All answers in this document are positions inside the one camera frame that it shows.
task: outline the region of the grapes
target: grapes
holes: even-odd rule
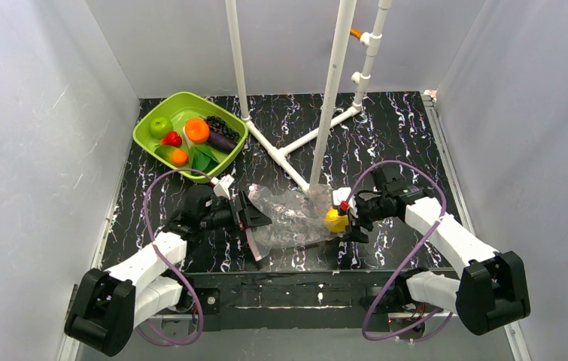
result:
[[[239,139],[241,138],[239,136],[239,133],[237,133],[235,130],[230,128],[226,124],[226,122],[221,120],[219,117],[210,115],[206,117],[205,122],[206,124],[208,124],[208,127],[211,129],[212,132],[216,132],[217,134],[223,135],[228,139],[232,139],[234,141],[239,141]]]

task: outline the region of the eggplant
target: eggplant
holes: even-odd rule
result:
[[[211,132],[211,134],[208,135],[206,142],[210,144],[211,147],[224,153],[231,153],[235,147],[237,147],[237,143],[235,141],[221,134],[217,134],[216,132]]]

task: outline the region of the black marble surface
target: black marble surface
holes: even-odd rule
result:
[[[238,99],[208,98],[239,115]],[[162,99],[141,102],[140,118]],[[340,94],[337,111],[346,109],[352,94]],[[317,127],[322,104],[321,94],[288,96],[251,96],[251,116],[261,132],[276,147],[283,147],[299,135]],[[417,92],[370,93],[364,109],[331,131],[323,163],[322,183],[333,188],[352,185],[357,175],[371,163],[383,159],[409,162],[425,171],[446,191],[448,213],[457,217],[447,177],[436,148],[421,96]],[[303,177],[310,178],[314,142],[289,155],[290,164]],[[133,143],[117,207],[112,216],[102,268],[108,268],[133,255],[148,243],[141,209],[144,191],[169,169]],[[249,137],[245,148],[229,167],[237,188],[251,184],[268,186],[273,193],[296,189],[296,184],[277,166],[266,151]],[[404,177],[427,186],[427,182],[408,169]],[[154,227],[162,225],[179,204],[181,194],[192,183],[174,176],[158,184],[152,193],[150,212]],[[367,179],[362,189],[371,189]],[[198,247],[189,250],[183,270],[194,272],[290,272],[343,269],[394,269],[417,243],[420,235],[397,220],[380,222],[368,244],[324,242],[307,247],[273,250],[259,264],[240,237],[226,232],[202,235]],[[449,264],[439,252],[426,244],[412,260],[412,266],[443,267]]]

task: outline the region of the clear plastic bag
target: clear plastic bag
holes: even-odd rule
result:
[[[252,230],[257,246],[257,252],[253,250],[253,253],[258,259],[273,247],[305,246],[335,236],[328,231],[324,221],[326,212],[332,207],[332,190],[328,186],[320,186],[309,199],[298,190],[287,190],[275,196],[268,187],[254,184],[248,198],[272,220],[271,225]]]

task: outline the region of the white wall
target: white wall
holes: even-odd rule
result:
[[[568,2],[488,1],[438,107],[478,235],[525,261],[532,358],[568,359]]]
[[[0,0],[0,359],[54,359],[138,100],[84,1]]]
[[[394,0],[371,91],[435,89],[484,0]],[[178,91],[236,94],[222,0],[87,0],[140,98]],[[372,31],[378,0],[359,0],[353,26]],[[322,93],[339,2],[239,0],[250,94]],[[339,90],[353,92],[366,49],[354,38]]]

